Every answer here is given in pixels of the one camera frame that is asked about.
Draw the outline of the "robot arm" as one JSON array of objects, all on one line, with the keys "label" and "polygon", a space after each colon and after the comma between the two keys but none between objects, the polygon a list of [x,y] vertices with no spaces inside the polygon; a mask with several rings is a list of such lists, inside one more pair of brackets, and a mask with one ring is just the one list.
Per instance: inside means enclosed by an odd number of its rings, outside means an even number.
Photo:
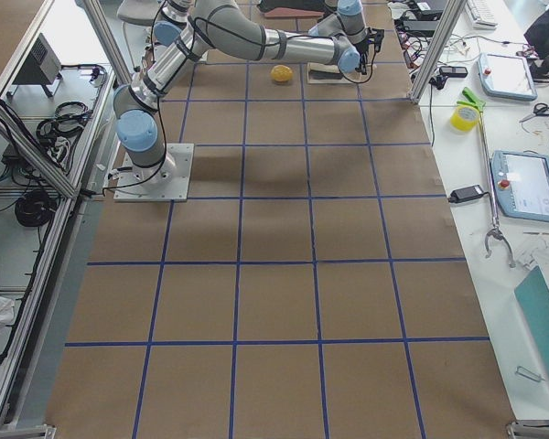
[{"label": "robot arm", "polygon": [[343,74],[368,63],[371,28],[359,1],[340,1],[306,34],[266,28],[247,18],[234,1],[168,1],[157,23],[165,46],[146,71],[114,95],[116,134],[132,161],[137,186],[164,180],[173,161],[159,114],[160,101],[209,50],[244,60],[276,59],[335,65]]},{"label": "robot arm", "polygon": [[312,37],[339,37],[348,39],[360,54],[370,46],[379,53],[382,50],[384,30],[366,25],[360,0],[324,1],[324,15],[308,30]]}]

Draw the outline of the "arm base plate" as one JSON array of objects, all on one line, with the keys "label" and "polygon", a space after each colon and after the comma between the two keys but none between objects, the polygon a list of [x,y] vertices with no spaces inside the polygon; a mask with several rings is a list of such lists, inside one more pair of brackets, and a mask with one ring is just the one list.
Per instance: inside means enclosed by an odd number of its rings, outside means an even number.
[{"label": "arm base plate", "polygon": [[144,169],[134,166],[127,153],[119,174],[113,198],[119,202],[184,202],[188,199],[189,180],[194,156],[194,144],[167,145],[167,156],[156,173],[157,166]]}]

